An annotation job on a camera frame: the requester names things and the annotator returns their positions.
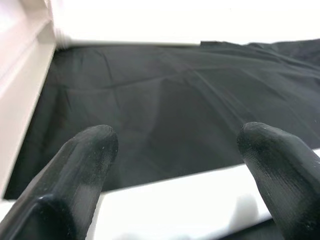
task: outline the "black garment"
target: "black garment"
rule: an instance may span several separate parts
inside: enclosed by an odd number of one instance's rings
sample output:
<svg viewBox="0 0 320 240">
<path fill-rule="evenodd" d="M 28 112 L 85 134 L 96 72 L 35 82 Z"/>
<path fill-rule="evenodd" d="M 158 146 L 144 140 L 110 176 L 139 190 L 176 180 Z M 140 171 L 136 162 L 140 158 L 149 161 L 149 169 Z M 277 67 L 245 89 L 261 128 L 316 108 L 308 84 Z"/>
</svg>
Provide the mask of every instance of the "black garment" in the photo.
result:
<svg viewBox="0 0 320 240">
<path fill-rule="evenodd" d="M 56 52 L 5 198 L 69 138 L 101 124 L 119 139 L 104 191 L 241 164 L 236 136 L 251 121 L 319 148 L 319 50 L 320 40 Z"/>
</svg>

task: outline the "black cloth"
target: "black cloth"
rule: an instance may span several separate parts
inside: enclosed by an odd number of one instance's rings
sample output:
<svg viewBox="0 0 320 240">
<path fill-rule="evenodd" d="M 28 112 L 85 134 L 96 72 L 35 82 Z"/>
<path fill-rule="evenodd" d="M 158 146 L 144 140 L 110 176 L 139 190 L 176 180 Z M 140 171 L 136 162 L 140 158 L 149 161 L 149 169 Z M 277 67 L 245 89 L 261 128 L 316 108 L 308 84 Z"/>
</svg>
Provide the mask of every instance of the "black cloth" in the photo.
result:
<svg viewBox="0 0 320 240">
<path fill-rule="evenodd" d="M 16 199 L 69 138 L 101 124 L 119 139 L 104 191 L 242 164 L 236 136 L 247 122 L 319 148 L 319 51 L 320 40 L 58 51 L 5 198 Z"/>
</svg>

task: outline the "black rubber finger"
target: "black rubber finger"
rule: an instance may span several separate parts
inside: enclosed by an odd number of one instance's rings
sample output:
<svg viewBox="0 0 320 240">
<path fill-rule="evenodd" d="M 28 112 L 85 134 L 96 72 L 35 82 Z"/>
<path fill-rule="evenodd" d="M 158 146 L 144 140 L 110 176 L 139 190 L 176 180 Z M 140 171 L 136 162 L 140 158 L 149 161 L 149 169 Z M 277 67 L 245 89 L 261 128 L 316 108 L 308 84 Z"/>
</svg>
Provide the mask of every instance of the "black rubber finger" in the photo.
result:
<svg viewBox="0 0 320 240">
<path fill-rule="evenodd" d="M 320 159 L 297 136 L 250 122 L 238 149 L 285 239 L 320 239 Z"/>
<path fill-rule="evenodd" d="M 66 142 L 0 224 L 1 240 L 84 240 L 118 139 L 107 125 Z"/>
</svg>

